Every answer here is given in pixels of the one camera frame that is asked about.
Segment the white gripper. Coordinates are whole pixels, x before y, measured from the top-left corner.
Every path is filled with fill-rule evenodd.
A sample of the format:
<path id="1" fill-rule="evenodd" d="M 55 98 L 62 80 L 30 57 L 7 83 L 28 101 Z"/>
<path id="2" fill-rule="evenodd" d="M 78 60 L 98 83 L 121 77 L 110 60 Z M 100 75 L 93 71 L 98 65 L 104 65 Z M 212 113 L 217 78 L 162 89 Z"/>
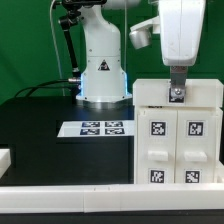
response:
<path id="1" fill-rule="evenodd" d="M 159 0 L 163 63 L 170 67 L 170 96 L 183 98 L 187 66 L 195 64 L 206 0 Z"/>

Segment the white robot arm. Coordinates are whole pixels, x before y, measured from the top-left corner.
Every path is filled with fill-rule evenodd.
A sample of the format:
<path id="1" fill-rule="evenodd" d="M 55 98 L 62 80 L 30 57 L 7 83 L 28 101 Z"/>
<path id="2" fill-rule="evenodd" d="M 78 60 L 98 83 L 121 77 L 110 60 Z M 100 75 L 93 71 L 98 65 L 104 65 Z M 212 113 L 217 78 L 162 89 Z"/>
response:
<path id="1" fill-rule="evenodd" d="M 121 67 L 120 31 L 102 16 L 103 9 L 135 7 L 141 0 L 107 0 L 80 9 L 86 43 L 86 68 L 81 75 L 79 101 L 117 103 L 129 99 L 127 75 Z M 150 34 L 160 36 L 163 64 L 195 64 L 206 0 L 157 0 L 158 15 L 130 28 L 137 49 L 150 44 Z"/>

